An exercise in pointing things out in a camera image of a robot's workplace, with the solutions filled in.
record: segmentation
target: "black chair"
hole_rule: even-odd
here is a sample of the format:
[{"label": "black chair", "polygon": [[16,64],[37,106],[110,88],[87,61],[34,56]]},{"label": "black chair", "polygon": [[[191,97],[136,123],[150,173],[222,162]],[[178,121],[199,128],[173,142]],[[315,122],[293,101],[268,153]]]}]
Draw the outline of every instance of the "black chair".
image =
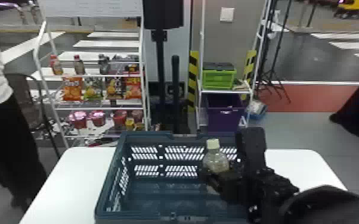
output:
[{"label": "black chair", "polygon": [[[54,152],[57,158],[60,158],[61,154],[58,151],[54,138],[51,134],[52,126],[46,116],[45,106],[43,104],[42,88],[39,81],[32,76],[19,73],[6,74],[5,77],[14,90],[14,95],[17,98],[18,104],[20,105],[26,121],[28,122],[30,131],[38,132],[41,130],[47,130]],[[38,103],[33,101],[27,78],[32,79],[36,83],[36,87],[39,91]]]}]

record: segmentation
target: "yellow vehicle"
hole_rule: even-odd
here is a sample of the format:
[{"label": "yellow vehicle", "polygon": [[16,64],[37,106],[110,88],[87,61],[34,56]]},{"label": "yellow vehicle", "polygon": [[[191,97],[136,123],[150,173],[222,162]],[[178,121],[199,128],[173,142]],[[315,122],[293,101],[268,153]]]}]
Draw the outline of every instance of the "yellow vehicle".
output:
[{"label": "yellow vehicle", "polygon": [[356,15],[359,18],[359,0],[339,0],[334,17],[351,18]]}]

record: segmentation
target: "tripod stand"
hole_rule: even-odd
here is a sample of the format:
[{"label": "tripod stand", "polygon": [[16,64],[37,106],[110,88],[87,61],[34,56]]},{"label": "tripod stand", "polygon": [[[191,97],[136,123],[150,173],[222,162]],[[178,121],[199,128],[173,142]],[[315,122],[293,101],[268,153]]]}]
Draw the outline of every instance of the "tripod stand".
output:
[{"label": "tripod stand", "polygon": [[[270,33],[273,32],[271,30],[271,26],[273,24],[273,16],[274,16],[274,11],[276,9],[277,6],[277,2],[278,0],[275,1],[274,4],[272,4],[271,9],[270,9],[270,15],[269,18],[266,18],[266,33]],[[276,48],[276,53],[274,54],[274,61],[271,65],[271,68],[269,71],[264,72],[264,64],[267,60],[267,54],[268,54],[268,49],[269,49],[269,45],[270,45],[270,38],[268,36],[264,37],[264,51],[263,51],[263,60],[261,65],[259,66],[259,71],[258,71],[258,84],[257,84],[257,91],[258,91],[258,95],[259,95],[259,91],[260,90],[268,90],[270,94],[272,94],[272,92],[270,91],[270,88],[273,88],[275,90],[275,92],[277,93],[277,95],[280,97],[280,99],[282,99],[282,95],[278,90],[281,90],[284,92],[287,100],[289,103],[291,103],[291,99],[287,93],[287,90],[285,90],[283,84],[281,83],[281,80],[278,78],[277,73],[275,71],[275,67],[276,67],[276,63],[277,63],[277,58],[278,58],[278,54],[280,52],[280,48],[281,48],[281,42],[283,40],[283,35],[284,35],[284,29],[285,29],[285,25],[287,23],[288,20],[288,15],[289,15],[289,10],[291,8],[291,2],[292,0],[288,0],[288,5],[287,5],[287,10],[285,13],[285,17],[284,17],[284,22],[283,25],[281,27],[281,32],[280,32],[280,37],[278,39],[278,43],[277,43],[277,48]],[[275,79],[278,82],[278,85],[273,84],[273,79]]]}]

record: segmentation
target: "purple bin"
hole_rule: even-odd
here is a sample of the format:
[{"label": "purple bin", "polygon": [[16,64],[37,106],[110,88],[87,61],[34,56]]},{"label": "purple bin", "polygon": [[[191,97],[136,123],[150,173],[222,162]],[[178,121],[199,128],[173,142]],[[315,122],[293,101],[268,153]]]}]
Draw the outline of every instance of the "purple bin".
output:
[{"label": "purple bin", "polygon": [[235,132],[245,110],[239,94],[208,94],[208,132]]}]

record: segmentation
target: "yellow and black striped tape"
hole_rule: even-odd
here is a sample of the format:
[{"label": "yellow and black striped tape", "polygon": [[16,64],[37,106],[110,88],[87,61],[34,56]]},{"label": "yellow and black striped tape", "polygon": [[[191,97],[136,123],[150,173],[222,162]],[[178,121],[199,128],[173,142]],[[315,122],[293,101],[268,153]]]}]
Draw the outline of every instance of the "yellow and black striped tape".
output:
[{"label": "yellow and black striped tape", "polygon": [[195,111],[195,100],[197,94],[197,78],[199,69],[197,62],[199,60],[199,52],[191,51],[189,56],[189,72],[188,72],[188,112]]},{"label": "yellow and black striped tape", "polygon": [[[245,75],[246,81],[252,86],[253,79],[253,68],[255,67],[256,50],[250,50],[247,52],[245,69],[243,74]],[[246,100],[247,94],[241,95],[241,100]]]}]

